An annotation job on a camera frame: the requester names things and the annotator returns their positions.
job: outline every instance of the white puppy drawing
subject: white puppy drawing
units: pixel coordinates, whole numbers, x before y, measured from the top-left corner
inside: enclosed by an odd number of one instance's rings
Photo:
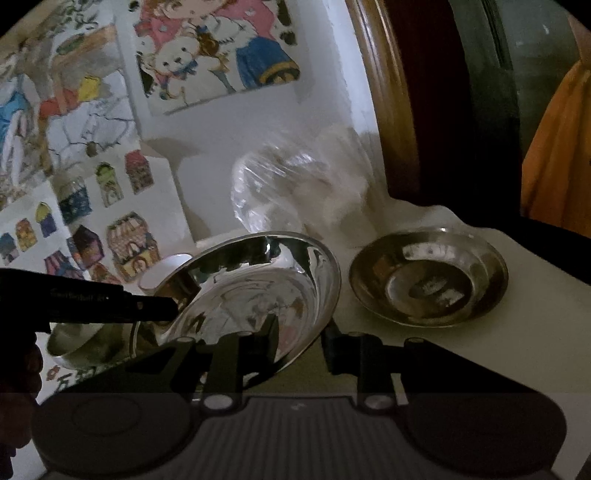
[[[222,68],[220,60],[200,53],[197,38],[181,34],[148,59],[154,71],[166,78],[163,98],[181,97],[184,103],[191,105],[227,94],[226,86],[212,73]]]

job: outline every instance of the pink dress drawing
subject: pink dress drawing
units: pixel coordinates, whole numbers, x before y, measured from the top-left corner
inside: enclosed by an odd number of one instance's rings
[[[241,0],[217,10],[214,15],[226,17],[230,20],[246,20],[255,27],[259,37],[275,40],[275,37],[271,34],[275,16],[263,3],[263,0]]]

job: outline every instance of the metal plate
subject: metal plate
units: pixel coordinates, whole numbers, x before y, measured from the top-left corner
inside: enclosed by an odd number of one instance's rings
[[[372,312],[403,325],[448,327],[502,298],[508,270],[485,240],[447,228],[379,238],[353,260],[349,281]]]
[[[233,239],[162,282],[155,295],[173,298],[180,314],[172,323],[138,325],[132,353],[182,336],[213,344],[228,333],[255,332],[275,313],[280,324],[276,372],[318,337],[332,317],[339,292],[338,263],[316,240],[286,232]],[[256,383],[254,378],[249,385]]]

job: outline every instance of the white wall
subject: white wall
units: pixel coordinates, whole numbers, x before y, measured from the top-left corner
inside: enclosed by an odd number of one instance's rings
[[[132,26],[117,28],[128,86],[142,138],[166,156],[176,175],[195,239],[239,226],[230,203],[234,161],[270,133],[313,134],[335,122],[361,134],[383,170],[369,85],[345,0],[287,0],[298,46],[299,81],[212,100],[166,116],[151,116],[135,64]],[[122,12],[127,2],[115,1]]]

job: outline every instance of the sticker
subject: sticker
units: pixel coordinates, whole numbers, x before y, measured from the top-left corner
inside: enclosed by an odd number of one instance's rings
[[[78,88],[78,101],[88,102],[97,99],[99,97],[100,83],[101,80],[98,77],[92,75],[84,77]]]
[[[49,205],[41,202],[35,212],[35,221],[41,226],[43,238],[47,238],[57,230]]]
[[[60,250],[45,259],[45,270],[50,275],[84,280],[82,272],[75,268]]]
[[[59,190],[58,200],[64,222],[69,225],[92,212],[88,191],[81,177],[63,185]]]
[[[125,172],[135,195],[154,185],[150,163],[139,150],[125,154]]]
[[[123,200],[123,191],[117,181],[115,169],[108,163],[101,163],[96,169],[96,181],[99,184],[100,196],[105,207]]]
[[[158,244],[148,231],[148,224],[135,212],[107,227],[107,244],[117,272],[127,283],[160,260]]]
[[[0,255],[5,266],[8,266],[18,257],[17,245],[14,243],[14,238],[10,236],[10,233],[0,236]]]
[[[109,269],[100,262],[93,265],[89,271],[92,281],[121,285],[121,280],[115,277]]]
[[[47,378],[46,378],[46,380],[48,382],[50,382],[51,380],[55,380],[56,379],[56,376],[57,376],[57,374],[59,372],[60,372],[60,367],[58,365],[54,366],[53,368],[50,368],[47,371]]]
[[[99,236],[84,225],[78,227],[78,230],[67,240],[67,243],[72,258],[82,270],[88,270],[105,256]]]
[[[60,392],[60,391],[64,390],[65,388],[68,388],[68,386],[70,385],[70,380],[72,380],[70,378],[71,376],[72,376],[72,374],[66,374],[66,375],[62,375],[60,378],[57,379],[58,384],[57,384],[56,392]]]
[[[18,246],[23,252],[26,252],[37,243],[37,237],[31,226],[31,222],[26,218],[17,223],[16,234]]]
[[[74,243],[74,239],[72,237],[66,238],[66,245],[68,246],[68,250],[70,251],[70,255],[72,256],[72,260],[76,262],[76,265],[81,270],[86,270],[84,268],[84,263],[82,263],[82,257],[80,256],[80,252],[78,251],[78,247]]]

